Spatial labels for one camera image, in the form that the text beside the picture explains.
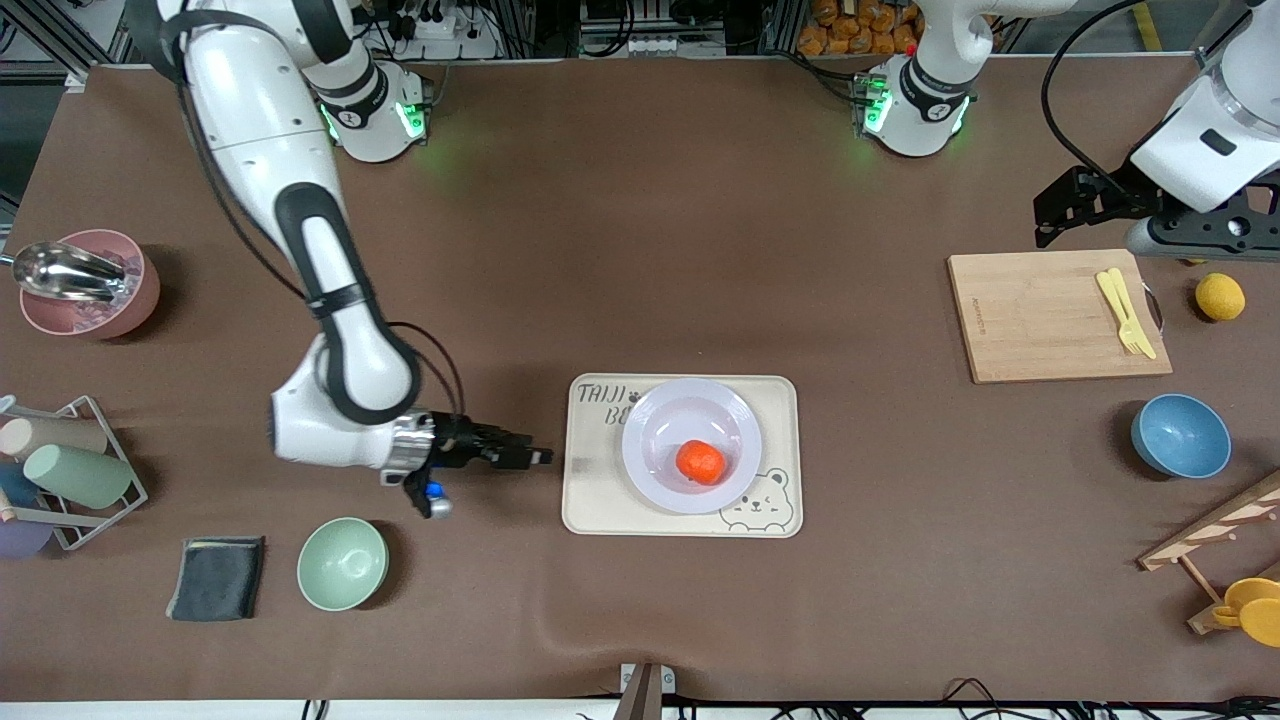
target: bear cartoon print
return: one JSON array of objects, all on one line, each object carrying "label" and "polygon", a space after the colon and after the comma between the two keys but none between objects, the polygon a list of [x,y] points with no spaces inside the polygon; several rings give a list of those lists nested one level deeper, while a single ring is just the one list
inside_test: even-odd
[{"label": "bear cartoon print", "polygon": [[721,519],[732,530],[786,532],[795,519],[795,505],[788,496],[790,477],[786,470],[772,468],[755,477],[746,495],[721,510]]}]

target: black cloth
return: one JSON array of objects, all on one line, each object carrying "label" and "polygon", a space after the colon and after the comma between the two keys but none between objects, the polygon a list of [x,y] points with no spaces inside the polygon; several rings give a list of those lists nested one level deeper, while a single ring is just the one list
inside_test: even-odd
[{"label": "black cloth", "polygon": [[188,538],[165,615],[192,623],[252,618],[261,568],[260,537]]}]

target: green cup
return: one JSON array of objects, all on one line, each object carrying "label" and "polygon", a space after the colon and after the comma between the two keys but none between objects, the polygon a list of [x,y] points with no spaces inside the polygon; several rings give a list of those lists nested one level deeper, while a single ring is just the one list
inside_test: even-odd
[{"label": "green cup", "polygon": [[22,474],[49,492],[93,510],[120,500],[137,479],[124,460],[65,445],[37,448],[23,462]]}]

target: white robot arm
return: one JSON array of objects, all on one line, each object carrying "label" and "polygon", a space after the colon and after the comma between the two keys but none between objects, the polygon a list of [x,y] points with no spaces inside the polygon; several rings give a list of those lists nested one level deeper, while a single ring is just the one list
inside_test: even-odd
[{"label": "white robot arm", "polygon": [[991,56],[983,15],[1036,18],[1064,13],[1076,0],[918,0],[924,33],[915,55],[895,55],[870,70],[886,78],[863,110],[863,129],[890,150],[932,155],[960,129],[969,90]]},{"label": "white robot arm", "polygon": [[372,60],[344,0],[129,0],[128,13],[151,64],[189,90],[197,152],[302,279],[320,324],[271,395],[275,454],[380,470],[426,516],[451,507],[433,466],[549,462],[526,436],[413,407],[417,357],[383,318],[352,241],[329,135],[357,160],[394,158],[425,133],[421,78]]},{"label": "white robot arm", "polygon": [[[1249,188],[1268,206],[1251,204]],[[1260,0],[1117,170],[1075,167],[1037,196],[1036,243],[1133,218],[1138,255],[1280,261],[1277,197],[1280,0]]]}]

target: plate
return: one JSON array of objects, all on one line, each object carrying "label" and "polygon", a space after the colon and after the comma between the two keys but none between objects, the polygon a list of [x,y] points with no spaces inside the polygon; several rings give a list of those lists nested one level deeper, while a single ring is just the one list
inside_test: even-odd
[{"label": "plate", "polygon": [[[724,479],[690,480],[676,469],[676,452],[700,439],[724,454]],[[684,515],[716,512],[742,497],[760,469],[760,424],[736,392],[703,378],[663,383],[641,397],[622,429],[627,477],[650,502]]]}]

